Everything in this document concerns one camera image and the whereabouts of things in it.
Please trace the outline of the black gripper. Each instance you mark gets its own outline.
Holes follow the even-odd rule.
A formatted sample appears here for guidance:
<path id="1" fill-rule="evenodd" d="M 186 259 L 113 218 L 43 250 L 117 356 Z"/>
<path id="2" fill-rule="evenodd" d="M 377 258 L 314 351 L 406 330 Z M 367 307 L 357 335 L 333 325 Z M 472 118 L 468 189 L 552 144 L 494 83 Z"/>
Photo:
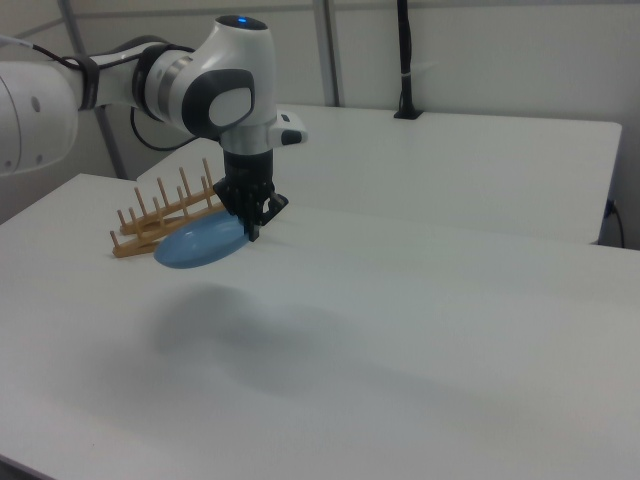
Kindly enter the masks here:
<path id="1" fill-rule="evenodd" d="M 227 212 L 239 219 L 249 241 L 254 242 L 259 238 L 260 228 L 289 204 L 284 195 L 275 192 L 273 151 L 241 155 L 224 150 L 223 154 L 225 177 L 214 184 L 215 194 Z M 258 200 L 250 210 L 245 197 L 249 193 Z"/>

